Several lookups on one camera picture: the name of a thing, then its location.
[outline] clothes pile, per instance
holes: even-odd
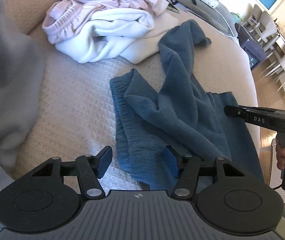
[[[57,50],[79,63],[122,56],[136,64],[158,52],[158,42],[178,20],[166,0],[62,0],[47,11],[42,28]]]

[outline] gray chair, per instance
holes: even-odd
[[[245,26],[248,30],[253,29],[253,27],[258,24],[261,14],[262,10],[257,4],[255,4],[249,18],[247,20],[244,20],[241,25]]]
[[[257,40],[261,42],[262,46],[268,42],[269,36],[277,33],[276,24],[266,11],[261,14],[260,20],[258,24],[253,27],[253,30],[258,35]]]

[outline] ribbed gray surface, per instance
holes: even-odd
[[[279,240],[281,238],[274,232],[246,237],[222,233],[203,222],[190,203],[173,200],[165,191],[111,191],[103,200],[88,201],[73,221],[55,231],[24,235],[2,230],[0,239]]]

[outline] hand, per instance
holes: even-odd
[[[279,138],[276,137],[276,158],[277,158],[277,168],[280,170],[284,169],[285,164],[285,147],[282,148],[279,144]]]

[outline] round black disc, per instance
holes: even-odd
[[[196,207],[219,230],[254,235],[276,228],[284,202],[262,182],[250,177],[228,177],[201,191]]]
[[[49,231],[79,209],[78,194],[48,177],[14,182],[0,192],[0,227],[23,233]]]

